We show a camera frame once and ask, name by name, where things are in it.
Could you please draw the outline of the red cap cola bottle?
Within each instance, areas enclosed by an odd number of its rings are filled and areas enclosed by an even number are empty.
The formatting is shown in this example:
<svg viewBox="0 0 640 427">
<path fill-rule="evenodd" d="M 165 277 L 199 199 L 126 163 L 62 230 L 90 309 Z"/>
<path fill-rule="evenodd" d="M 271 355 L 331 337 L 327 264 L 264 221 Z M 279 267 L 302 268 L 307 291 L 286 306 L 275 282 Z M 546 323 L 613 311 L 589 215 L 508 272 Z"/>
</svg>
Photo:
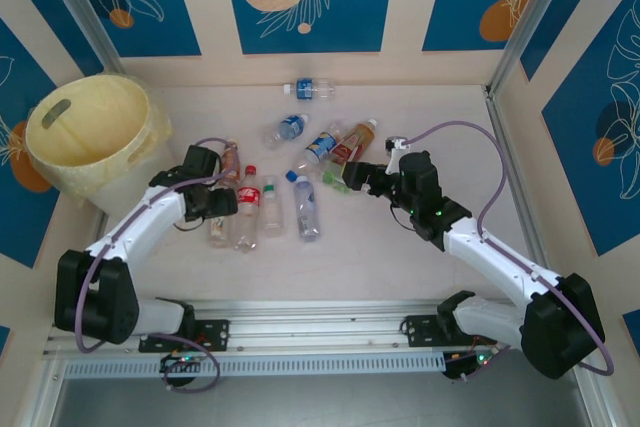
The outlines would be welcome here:
<svg viewBox="0 0 640 427">
<path fill-rule="evenodd" d="M 257 168 L 245 167 L 245 176 L 237 191 L 238 212 L 235 216 L 232 244 L 235 250 L 248 253 L 257 245 L 257 226 L 261 191 L 257 180 Z"/>
</svg>

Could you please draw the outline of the green label clear bottle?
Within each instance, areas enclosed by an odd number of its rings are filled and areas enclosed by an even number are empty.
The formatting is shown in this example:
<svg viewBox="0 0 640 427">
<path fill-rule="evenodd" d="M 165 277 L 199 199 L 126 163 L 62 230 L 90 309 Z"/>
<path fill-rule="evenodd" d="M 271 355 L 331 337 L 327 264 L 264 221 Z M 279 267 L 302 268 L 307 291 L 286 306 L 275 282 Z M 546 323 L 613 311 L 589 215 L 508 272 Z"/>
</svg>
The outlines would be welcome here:
<svg viewBox="0 0 640 427">
<path fill-rule="evenodd" d="M 352 190 L 345 184 L 342 178 L 342 173 L 342 166 L 330 166 L 324 171 L 322 175 L 322 182 L 337 192 L 349 194 Z"/>
</svg>

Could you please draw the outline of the brown label bottle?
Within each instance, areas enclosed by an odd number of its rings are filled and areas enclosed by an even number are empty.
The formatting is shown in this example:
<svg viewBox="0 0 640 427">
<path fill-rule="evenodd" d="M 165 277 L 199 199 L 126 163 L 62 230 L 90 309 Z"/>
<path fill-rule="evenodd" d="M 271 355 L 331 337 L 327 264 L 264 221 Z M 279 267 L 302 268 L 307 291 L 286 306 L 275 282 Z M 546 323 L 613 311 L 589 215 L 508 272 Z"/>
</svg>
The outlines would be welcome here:
<svg viewBox="0 0 640 427">
<path fill-rule="evenodd" d="M 237 159 L 238 144 L 233 138 L 229 139 L 228 143 L 229 146 L 224 148 L 221 157 L 221 171 L 226 172 L 226 175 L 220 179 L 218 185 L 220 187 L 236 189 L 240 182 L 240 163 Z"/>
</svg>

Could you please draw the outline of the blue yellow label bottle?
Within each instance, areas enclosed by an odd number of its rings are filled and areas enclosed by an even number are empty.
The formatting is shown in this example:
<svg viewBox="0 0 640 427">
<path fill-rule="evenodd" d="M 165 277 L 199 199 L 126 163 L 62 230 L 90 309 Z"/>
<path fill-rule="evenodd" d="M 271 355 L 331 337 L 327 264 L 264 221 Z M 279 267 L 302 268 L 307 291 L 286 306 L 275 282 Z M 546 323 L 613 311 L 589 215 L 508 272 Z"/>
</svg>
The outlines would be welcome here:
<svg viewBox="0 0 640 427">
<path fill-rule="evenodd" d="M 320 176 L 323 162 L 346 134 L 346 124 L 334 121 L 328 124 L 294 159 L 285 179 L 291 183 L 299 177 L 308 179 Z"/>
</svg>

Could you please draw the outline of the clear green ring bottle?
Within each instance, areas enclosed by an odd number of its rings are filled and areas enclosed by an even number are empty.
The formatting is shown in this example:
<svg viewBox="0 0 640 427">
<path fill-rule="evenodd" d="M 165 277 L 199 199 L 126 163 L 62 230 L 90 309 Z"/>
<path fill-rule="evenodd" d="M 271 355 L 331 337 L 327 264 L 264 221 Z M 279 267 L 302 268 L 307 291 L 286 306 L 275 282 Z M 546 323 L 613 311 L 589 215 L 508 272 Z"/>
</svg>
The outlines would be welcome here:
<svg viewBox="0 0 640 427">
<path fill-rule="evenodd" d="M 278 237 L 283 233 L 282 203 L 274 176 L 265 176 L 263 179 L 261 222 L 267 236 Z"/>
</svg>

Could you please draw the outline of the clear grey label bottle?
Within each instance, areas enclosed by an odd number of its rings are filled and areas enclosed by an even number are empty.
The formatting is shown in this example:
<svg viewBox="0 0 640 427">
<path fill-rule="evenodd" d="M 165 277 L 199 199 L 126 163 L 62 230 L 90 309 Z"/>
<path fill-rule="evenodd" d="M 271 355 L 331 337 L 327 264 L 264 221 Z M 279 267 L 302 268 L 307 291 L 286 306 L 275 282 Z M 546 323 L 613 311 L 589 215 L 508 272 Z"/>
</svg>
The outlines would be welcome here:
<svg viewBox="0 0 640 427">
<path fill-rule="evenodd" d="M 306 176 L 298 176 L 294 182 L 296 219 L 299 236 L 304 242 L 320 237 L 320 227 L 313 184 Z"/>
</svg>

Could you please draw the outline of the red label tea bottle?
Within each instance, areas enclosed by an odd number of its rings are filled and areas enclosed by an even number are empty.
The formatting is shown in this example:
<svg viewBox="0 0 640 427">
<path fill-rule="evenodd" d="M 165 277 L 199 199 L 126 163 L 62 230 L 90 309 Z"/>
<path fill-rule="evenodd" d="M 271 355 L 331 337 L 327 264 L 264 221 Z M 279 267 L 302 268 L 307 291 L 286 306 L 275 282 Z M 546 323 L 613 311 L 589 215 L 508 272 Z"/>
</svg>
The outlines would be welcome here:
<svg viewBox="0 0 640 427">
<path fill-rule="evenodd" d="M 331 151 L 329 161 L 339 166 L 357 162 L 374 140 L 377 126 L 375 119 L 356 124 Z"/>
</svg>

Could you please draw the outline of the blue label water bottle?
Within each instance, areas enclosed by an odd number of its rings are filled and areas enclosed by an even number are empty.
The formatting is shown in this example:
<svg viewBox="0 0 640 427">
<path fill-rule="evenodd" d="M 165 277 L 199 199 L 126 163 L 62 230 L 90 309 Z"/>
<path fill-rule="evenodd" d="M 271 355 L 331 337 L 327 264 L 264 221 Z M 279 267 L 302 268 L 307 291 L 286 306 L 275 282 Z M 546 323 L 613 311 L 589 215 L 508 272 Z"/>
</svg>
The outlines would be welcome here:
<svg viewBox="0 0 640 427">
<path fill-rule="evenodd" d="M 303 133 L 308 121 L 307 114 L 293 114 L 284 118 L 265 131 L 264 145 L 268 149 L 275 150 L 281 144 L 296 139 Z"/>
<path fill-rule="evenodd" d="M 300 101 L 322 100 L 332 98 L 335 87 L 327 79 L 298 78 L 293 83 L 284 84 L 283 93 Z"/>
</svg>

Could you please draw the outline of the small circuit board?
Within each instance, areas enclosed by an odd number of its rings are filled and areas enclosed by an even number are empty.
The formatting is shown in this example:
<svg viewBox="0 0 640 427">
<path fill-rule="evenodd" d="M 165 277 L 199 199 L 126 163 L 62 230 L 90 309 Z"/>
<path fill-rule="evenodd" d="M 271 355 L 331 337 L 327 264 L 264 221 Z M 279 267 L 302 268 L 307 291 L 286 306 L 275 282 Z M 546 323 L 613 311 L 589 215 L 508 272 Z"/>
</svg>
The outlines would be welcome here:
<svg viewBox="0 0 640 427">
<path fill-rule="evenodd" d="M 161 358 L 159 372 L 166 375 L 198 372 L 204 360 L 205 356 L 191 353 L 169 353 Z"/>
<path fill-rule="evenodd" d="M 493 359 L 491 352 L 445 353 L 443 375 L 452 381 L 467 382 Z"/>
</svg>

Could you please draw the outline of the aluminium side rail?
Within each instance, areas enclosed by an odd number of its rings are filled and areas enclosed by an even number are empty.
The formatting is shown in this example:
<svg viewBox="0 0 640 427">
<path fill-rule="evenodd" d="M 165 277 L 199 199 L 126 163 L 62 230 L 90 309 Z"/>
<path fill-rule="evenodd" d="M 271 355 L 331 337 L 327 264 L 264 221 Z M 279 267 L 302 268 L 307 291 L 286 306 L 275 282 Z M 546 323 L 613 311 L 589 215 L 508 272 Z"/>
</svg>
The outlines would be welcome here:
<svg viewBox="0 0 640 427">
<path fill-rule="evenodd" d="M 498 207 L 498 205 L 503 204 L 503 201 L 500 200 L 488 210 L 485 218 L 486 221 L 491 223 L 489 227 L 490 235 L 495 238 L 496 242 L 500 241 L 505 250 L 511 249 L 526 260 L 540 267 L 547 267 L 549 264 L 547 251 L 543 246 L 541 234 L 536 225 L 506 120 L 501 113 L 498 102 L 488 93 L 485 94 L 485 100 L 495 138 L 503 155 L 504 172 L 507 178 L 504 192 L 500 195 L 500 198 L 510 198 L 510 209 L 517 213 L 519 222 L 518 235 L 515 234 L 515 224 L 513 222 L 510 223 L 509 227 L 504 222 L 501 223 L 500 228 L 492 227 L 492 222 L 497 212 L 503 210 L 502 207 Z"/>
</svg>

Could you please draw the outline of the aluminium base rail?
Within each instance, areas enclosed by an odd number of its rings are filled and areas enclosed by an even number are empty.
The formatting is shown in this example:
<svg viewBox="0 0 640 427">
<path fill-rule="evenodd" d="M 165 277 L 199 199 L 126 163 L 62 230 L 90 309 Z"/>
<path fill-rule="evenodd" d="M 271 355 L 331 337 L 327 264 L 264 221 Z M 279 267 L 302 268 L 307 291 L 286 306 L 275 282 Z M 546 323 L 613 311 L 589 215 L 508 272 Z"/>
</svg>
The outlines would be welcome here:
<svg viewBox="0 0 640 427">
<path fill-rule="evenodd" d="M 400 333 L 409 315 L 430 315 L 440 300 L 189 300 L 198 320 L 227 320 L 224 356 L 409 352 Z"/>
</svg>

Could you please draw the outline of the aluminium corner post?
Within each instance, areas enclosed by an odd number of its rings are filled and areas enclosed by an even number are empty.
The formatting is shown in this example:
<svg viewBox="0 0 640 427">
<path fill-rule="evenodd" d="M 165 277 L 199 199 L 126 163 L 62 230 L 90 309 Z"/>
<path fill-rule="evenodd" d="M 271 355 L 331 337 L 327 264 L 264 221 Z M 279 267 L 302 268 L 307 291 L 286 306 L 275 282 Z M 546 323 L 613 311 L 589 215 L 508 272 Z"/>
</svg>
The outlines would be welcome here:
<svg viewBox="0 0 640 427">
<path fill-rule="evenodd" d="M 529 0 L 508 40 L 500 61 L 486 86 L 487 97 L 495 102 L 506 87 L 520 57 L 552 0 Z"/>
<path fill-rule="evenodd" d="M 62 0 L 107 72 L 125 74 L 120 56 L 89 0 Z"/>
</svg>

